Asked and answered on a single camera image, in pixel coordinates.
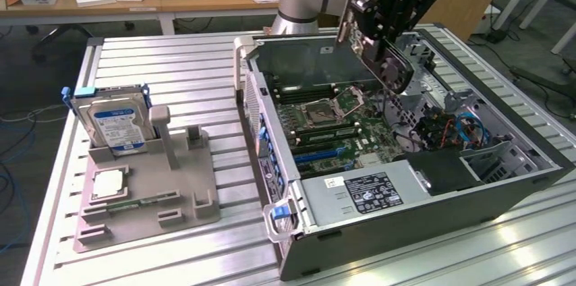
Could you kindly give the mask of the black graphics card with fan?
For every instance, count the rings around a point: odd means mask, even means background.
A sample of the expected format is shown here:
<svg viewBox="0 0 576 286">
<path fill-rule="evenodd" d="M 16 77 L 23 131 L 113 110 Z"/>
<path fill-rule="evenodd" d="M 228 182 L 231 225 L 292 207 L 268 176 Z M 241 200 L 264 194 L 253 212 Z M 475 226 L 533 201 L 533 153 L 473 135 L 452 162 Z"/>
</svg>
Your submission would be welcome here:
<svg viewBox="0 0 576 286">
<path fill-rule="evenodd" d="M 359 20 L 353 13 L 353 0 L 347 0 L 339 23 L 336 46 L 349 48 L 384 90 L 401 94 L 408 88 L 415 69 L 411 61 L 387 38 L 369 38 L 361 32 Z"/>
</svg>

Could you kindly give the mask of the black power adapter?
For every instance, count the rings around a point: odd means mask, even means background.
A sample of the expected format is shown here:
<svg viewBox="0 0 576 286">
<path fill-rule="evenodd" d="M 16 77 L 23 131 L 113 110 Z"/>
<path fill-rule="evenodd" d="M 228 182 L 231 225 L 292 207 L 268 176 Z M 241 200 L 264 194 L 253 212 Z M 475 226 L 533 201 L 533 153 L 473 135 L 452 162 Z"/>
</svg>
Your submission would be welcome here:
<svg viewBox="0 0 576 286">
<path fill-rule="evenodd" d="M 505 30 L 491 30 L 487 34 L 484 34 L 483 38 L 487 42 L 492 44 L 497 44 L 508 37 L 508 32 Z"/>
</svg>

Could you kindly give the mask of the open socket cover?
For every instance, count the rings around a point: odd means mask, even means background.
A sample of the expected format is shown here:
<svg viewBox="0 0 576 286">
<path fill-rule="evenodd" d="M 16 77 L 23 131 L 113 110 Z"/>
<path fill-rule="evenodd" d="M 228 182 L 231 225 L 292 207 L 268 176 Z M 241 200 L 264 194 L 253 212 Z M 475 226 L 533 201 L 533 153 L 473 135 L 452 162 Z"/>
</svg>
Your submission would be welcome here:
<svg viewBox="0 0 576 286">
<path fill-rule="evenodd" d="M 332 102 L 337 114 L 347 117 L 364 104 L 363 91 L 355 86 L 348 86 L 336 95 Z"/>
</svg>

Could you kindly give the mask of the black RAM slot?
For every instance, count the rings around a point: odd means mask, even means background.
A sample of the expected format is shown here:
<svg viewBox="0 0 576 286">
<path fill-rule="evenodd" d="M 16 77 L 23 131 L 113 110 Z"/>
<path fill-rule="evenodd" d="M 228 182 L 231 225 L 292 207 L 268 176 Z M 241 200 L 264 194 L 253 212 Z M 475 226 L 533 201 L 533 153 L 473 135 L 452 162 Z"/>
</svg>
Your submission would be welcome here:
<svg viewBox="0 0 576 286">
<path fill-rule="evenodd" d="M 280 86 L 273 92 L 276 94 L 320 94 L 331 96 L 333 94 L 333 84 L 316 86 Z"/>
<path fill-rule="evenodd" d="M 293 91 L 276 95 L 276 101 L 283 105 L 309 103 L 320 99 L 332 99 L 336 96 L 332 90 L 327 91 Z"/>
</svg>

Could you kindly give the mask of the silver drive cage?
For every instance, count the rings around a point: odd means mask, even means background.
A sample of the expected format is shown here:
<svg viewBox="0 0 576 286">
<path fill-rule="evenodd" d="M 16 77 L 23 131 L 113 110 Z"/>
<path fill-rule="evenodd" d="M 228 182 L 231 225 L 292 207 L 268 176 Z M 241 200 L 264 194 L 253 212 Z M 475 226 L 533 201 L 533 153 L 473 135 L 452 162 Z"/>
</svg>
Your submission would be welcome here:
<svg viewBox="0 0 576 286">
<path fill-rule="evenodd" d="M 400 46 L 413 73 L 401 93 L 387 91 L 384 117 L 392 127 L 409 130 L 433 107 L 444 107 L 445 89 L 433 77 L 436 53 L 423 40 Z"/>
</svg>

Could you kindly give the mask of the CPU socket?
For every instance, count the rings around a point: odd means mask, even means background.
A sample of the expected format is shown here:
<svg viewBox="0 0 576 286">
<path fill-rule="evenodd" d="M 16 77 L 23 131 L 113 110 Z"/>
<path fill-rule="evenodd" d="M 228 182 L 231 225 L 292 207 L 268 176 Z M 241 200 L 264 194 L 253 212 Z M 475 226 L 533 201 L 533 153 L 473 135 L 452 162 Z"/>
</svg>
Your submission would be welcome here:
<svg viewBox="0 0 576 286">
<path fill-rule="evenodd" d="M 333 108 L 333 103 L 325 99 L 301 105 L 301 112 L 311 128 L 337 125 L 343 122 Z"/>
</svg>

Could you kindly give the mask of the black floor stand base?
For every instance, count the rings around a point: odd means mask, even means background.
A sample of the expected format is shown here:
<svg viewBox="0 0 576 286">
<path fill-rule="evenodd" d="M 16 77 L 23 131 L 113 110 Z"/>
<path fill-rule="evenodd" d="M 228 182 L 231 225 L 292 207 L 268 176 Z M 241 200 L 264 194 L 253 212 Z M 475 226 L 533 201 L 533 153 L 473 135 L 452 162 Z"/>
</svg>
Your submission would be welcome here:
<svg viewBox="0 0 576 286">
<path fill-rule="evenodd" d="M 509 72 L 516 78 L 521 78 L 533 84 L 540 85 L 543 88 L 548 88 L 556 93 L 568 96 L 576 100 L 576 76 L 564 80 L 563 82 L 551 80 L 543 76 L 539 76 L 533 72 L 512 66 Z"/>
</svg>

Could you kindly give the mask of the installed green RAM stick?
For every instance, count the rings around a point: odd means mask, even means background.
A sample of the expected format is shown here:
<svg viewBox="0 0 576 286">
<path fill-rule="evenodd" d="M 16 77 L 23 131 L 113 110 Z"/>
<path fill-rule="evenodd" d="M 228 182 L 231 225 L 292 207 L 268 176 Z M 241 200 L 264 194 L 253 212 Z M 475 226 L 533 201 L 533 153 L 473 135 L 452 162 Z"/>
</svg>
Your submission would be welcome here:
<svg viewBox="0 0 576 286">
<path fill-rule="evenodd" d="M 317 132 L 307 132 L 296 135 L 295 144 L 297 146 L 305 146 L 309 144 L 319 144 L 324 142 L 332 142 L 344 140 L 347 138 L 355 138 L 361 133 L 360 127 L 348 127 L 339 129 L 329 129 Z"/>
</svg>

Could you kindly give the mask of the blue expansion slot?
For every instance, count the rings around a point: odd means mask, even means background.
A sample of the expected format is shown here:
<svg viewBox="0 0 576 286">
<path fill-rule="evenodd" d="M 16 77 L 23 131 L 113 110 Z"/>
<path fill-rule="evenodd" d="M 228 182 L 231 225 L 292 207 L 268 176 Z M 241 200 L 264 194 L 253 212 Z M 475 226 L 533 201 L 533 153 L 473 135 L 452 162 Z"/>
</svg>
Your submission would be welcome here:
<svg viewBox="0 0 576 286">
<path fill-rule="evenodd" d="M 333 150 L 325 150 L 312 154 L 297 155 L 293 159 L 297 164 L 307 163 L 312 161 L 319 161 L 324 159 L 331 159 L 339 157 L 345 151 L 345 147 L 335 148 Z"/>
</svg>

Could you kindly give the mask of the black plastic shroud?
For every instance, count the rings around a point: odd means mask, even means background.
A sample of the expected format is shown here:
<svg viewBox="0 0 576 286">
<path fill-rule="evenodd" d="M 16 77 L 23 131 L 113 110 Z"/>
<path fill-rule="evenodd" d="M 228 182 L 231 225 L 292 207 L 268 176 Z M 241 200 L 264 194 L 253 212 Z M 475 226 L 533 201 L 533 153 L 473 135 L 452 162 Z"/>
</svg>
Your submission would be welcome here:
<svg viewBox="0 0 576 286">
<path fill-rule="evenodd" d="M 453 149 L 409 152 L 404 154 L 415 171 L 423 174 L 432 196 L 456 192 L 483 185 L 464 165 L 460 152 Z"/>
</svg>

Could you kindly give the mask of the grey power supply unit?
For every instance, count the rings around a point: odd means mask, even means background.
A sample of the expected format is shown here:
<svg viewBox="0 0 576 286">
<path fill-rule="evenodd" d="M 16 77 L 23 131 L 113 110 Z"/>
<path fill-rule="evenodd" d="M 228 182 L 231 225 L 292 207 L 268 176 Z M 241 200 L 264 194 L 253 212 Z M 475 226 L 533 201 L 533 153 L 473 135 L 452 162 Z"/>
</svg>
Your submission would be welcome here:
<svg viewBox="0 0 576 286">
<path fill-rule="evenodd" d="M 341 224 L 431 199 L 431 183 L 407 160 L 313 177 L 303 190 L 317 226 Z"/>
</svg>

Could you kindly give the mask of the hard disk with blue caddy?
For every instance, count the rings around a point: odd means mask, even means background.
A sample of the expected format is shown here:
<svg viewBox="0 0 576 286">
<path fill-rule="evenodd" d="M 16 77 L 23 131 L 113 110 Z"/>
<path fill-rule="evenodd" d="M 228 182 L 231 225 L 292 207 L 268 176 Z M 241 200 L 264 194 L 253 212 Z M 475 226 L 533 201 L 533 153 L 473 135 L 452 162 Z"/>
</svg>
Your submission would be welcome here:
<svg viewBox="0 0 576 286">
<path fill-rule="evenodd" d="M 61 89 L 63 102 L 88 133 L 92 147 L 107 147 L 115 156 L 147 151 L 147 141 L 157 137 L 149 122 L 147 84 Z"/>
</svg>

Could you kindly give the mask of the open black PC case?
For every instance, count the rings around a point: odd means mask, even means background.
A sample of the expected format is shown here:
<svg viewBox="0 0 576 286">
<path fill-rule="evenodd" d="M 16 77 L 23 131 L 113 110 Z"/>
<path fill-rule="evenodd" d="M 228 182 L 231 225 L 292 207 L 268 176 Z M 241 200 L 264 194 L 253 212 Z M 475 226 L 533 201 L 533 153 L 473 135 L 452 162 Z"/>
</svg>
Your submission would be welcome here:
<svg viewBox="0 0 576 286">
<path fill-rule="evenodd" d="M 321 84 L 379 80 L 336 34 L 244 35 L 233 41 L 233 78 L 251 171 L 263 205 L 267 236 L 284 281 L 493 221 L 529 195 L 576 173 L 576 161 L 552 145 L 509 104 L 513 93 L 463 46 L 449 47 L 444 31 L 405 33 L 396 47 L 425 41 L 433 77 L 444 86 L 444 107 L 433 107 L 409 129 L 393 127 L 404 153 L 453 149 L 483 185 L 448 192 L 383 214 L 317 226 L 281 129 L 268 83 Z M 271 209 L 292 215 L 272 220 Z"/>
</svg>

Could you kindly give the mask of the black chair base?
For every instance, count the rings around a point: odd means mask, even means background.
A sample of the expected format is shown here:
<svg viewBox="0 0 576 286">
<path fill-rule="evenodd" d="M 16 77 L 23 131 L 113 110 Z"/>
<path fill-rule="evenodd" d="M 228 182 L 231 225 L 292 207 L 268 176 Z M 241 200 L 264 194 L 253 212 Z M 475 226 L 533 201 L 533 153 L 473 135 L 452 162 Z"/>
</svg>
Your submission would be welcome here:
<svg viewBox="0 0 576 286">
<path fill-rule="evenodd" d="M 133 30 L 135 29 L 135 23 L 129 21 L 123 22 L 125 30 Z M 28 25 L 25 26 L 25 30 L 28 34 L 37 34 L 39 33 L 39 27 Z M 61 24 L 59 25 L 37 42 L 37 44 L 32 47 L 32 61 L 35 63 L 43 63 L 45 61 L 45 55 L 40 53 L 40 50 L 43 47 L 49 45 L 64 33 L 68 31 L 76 31 L 80 33 L 85 38 L 93 38 L 93 34 L 88 31 L 88 29 L 81 24 Z"/>
</svg>

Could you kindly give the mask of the silver CPU chip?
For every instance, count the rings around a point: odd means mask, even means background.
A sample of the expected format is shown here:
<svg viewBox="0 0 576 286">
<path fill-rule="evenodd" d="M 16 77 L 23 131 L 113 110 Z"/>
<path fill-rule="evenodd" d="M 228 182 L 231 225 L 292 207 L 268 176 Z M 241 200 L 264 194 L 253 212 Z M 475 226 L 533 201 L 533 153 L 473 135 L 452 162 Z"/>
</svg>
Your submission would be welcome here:
<svg viewBox="0 0 576 286">
<path fill-rule="evenodd" d="M 96 173 L 93 178 L 93 197 L 116 195 L 123 189 L 123 171 L 111 170 Z"/>
</svg>

